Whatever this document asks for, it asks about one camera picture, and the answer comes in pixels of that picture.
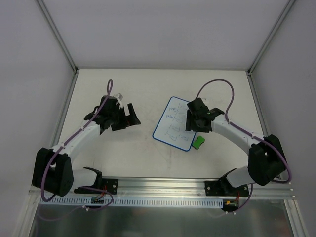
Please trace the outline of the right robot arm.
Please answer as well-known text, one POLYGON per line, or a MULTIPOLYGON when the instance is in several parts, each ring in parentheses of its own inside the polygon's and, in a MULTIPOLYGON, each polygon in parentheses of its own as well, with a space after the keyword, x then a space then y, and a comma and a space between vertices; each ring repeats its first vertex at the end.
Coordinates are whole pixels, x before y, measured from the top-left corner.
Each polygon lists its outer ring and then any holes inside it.
POLYGON ((233 196, 238 188, 249 184, 264 186, 288 169, 279 139, 263 136, 229 121, 225 112, 209 109, 201 98, 187 104, 186 130, 217 133, 241 148, 248 156, 248 164, 234 168, 206 187, 207 195, 233 196))

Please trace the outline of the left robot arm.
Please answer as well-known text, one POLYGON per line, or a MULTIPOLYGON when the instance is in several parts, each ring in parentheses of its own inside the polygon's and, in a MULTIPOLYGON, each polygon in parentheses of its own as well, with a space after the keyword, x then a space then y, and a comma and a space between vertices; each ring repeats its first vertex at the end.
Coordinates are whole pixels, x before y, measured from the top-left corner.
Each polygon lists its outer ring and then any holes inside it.
POLYGON ((133 105, 125 113, 121 96, 103 96, 100 104, 87 114, 77 131, 66 141, 51 148, 41 148, 36 154, 32 185, 54 196, 65 196, 69 191, 97 193, 105 186, 100 170, 92 167, 73 169, 72 163, 80 152, 107 129, 118 131, 140 125, 133 105))

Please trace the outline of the green whiteboard eraser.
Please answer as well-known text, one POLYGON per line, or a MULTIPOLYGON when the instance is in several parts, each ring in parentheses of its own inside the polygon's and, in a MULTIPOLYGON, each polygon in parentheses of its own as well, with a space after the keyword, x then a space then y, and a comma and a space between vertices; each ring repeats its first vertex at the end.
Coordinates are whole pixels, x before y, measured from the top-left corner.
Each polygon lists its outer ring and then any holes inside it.
POLYGON ((205 139, 202 136, 198 136, 197 139, 192 143, 192 147, 198 150, 204 142, 205 139))

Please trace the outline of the blue framed whiteboard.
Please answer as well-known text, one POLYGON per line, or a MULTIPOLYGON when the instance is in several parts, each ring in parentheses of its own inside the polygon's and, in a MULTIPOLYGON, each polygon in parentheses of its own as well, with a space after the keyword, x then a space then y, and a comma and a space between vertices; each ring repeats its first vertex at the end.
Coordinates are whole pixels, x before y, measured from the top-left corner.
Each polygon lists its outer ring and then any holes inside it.
POLYGON ((189 151, 196 136, 186 130, 187 100, 172 96, 153 132, 153 139, 180 149, 189 151))

